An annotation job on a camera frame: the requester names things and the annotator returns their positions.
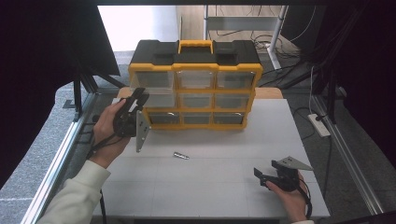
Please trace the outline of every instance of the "finger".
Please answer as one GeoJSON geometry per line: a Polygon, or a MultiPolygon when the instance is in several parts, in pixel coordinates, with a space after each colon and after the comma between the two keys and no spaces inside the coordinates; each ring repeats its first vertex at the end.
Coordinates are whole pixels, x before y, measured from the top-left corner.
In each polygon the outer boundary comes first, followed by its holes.
{"type": "Polygon", "coordinates": [[[122,99],[121,101],[108,105],[105,110],[102,112],[102,114],[99,117],[99,120],[96,122],[95,126],[96,128],[99,127],[105,127],[108,124],[113,124],[113,119],[115,117],[115,114],[117,111],[120,110],[120,108],[125,104],[125,99],[122,99]]]}
{"type": "Polygon", "coordinates": [[[270,189],[271,191],[273,191],[275,194],[277,194],[279,197],[282,197],[285,192],[280,189],[276,184],[274,184],[271,181],[266,181],[265,184],[267,185],[268,189],[270,189]]]}

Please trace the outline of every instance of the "desk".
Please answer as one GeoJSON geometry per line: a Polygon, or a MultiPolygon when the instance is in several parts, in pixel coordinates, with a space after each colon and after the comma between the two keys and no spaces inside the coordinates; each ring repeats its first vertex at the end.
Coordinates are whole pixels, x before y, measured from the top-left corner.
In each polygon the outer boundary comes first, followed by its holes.
{"type": "MultiPolygon", "coordinates": [[[[284,99],[257,99],[243,131],[151,130],[142,151],[131,140],[108,170],[109,216],[134,218],[286,218],[277,196],[261,187],[256,167],[276,175],[271,160],[292,156],[310,164],[284,99]],[[178,151],[189,160],[173,157],[178,151]]],[[[313,172],[312,217],[328,217],[313,172]]],[[[100,216],[99,206],[94,214],[100,216]]]]}

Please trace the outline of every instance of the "hand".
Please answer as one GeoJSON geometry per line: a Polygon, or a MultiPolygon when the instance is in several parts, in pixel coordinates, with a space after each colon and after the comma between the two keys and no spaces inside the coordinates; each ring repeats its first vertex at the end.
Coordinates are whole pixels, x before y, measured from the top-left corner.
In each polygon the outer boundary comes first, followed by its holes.
{"type": "MultiPolygon", "coordinates": [[[[300,179],[304,180],[300,172],[298,173],[298,175],[300,179]]],[[[265,184],[267,185],[268,189],[273,191],[282,201],[283,207],[285,207],[286,212],[288,213],[290,222],[306,220],[305,199],[297,189],[292,192],[286,192],[270,181],[265,182],[265,184]]],[[[300,187],[306,193],[305,184],[301,180],[300,187]]]]}
{"type": "MultiPolygon", "coordinates": [[[[97,121],[95,126],[93,126],[93,133],[95,138],[94,146],[114,133],[114,117],[117,111],[119,111],[124,104],[125,99],[116,104],[109,105],[103,111],[99,120],[97,121]]],[[[111,164],[111,162],[113,162],[122,153],[130,140],[130,137],[113,137],[108,141],[108,146],[98,149],[90,157],[90,161],[93,161],[106,169],[111,164]]]]}

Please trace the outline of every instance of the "wrist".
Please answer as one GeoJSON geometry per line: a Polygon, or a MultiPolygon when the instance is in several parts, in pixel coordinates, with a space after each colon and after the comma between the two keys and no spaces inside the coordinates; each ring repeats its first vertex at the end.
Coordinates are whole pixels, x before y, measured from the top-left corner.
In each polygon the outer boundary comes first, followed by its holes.
{"type": "Polygon", "coordinates": [[[102,166],[103,168],[107,169],[107,167],[111,164],[111,160],[105,159],[103,157],[97,156],[93,154],[90,158],[90,161],[102,166]]]}
{"type": "Polygon", "coordinates": [[[290,222],[291,222],[291,223],[298,223],[298,222],[301,222],[301,221],[307,221],[305,215],[303,215],[303,216],[297,216],[297,217],[290,217],[290,222]]]}

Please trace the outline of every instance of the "metal bracket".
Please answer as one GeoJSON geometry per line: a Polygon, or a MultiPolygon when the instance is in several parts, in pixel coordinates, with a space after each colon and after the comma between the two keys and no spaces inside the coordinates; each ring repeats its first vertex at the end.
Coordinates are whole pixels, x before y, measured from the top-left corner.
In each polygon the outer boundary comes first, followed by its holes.
{"type": "Polygon", "coordinates": [[[301,161],[294,159],[293,157],[287,157],[283,160],[277,161],[276,163],[290,169],[307,170],[307,171],[314,170],[314,168],[306,165],[305,163],[302,163],[301,161]]]}
{"type": "Polygon", "coordinates": [[[142,150],[150,129],[149,122],[146,120],[142,111],[138,110],[136,113],[136,152],[142,150]]]}

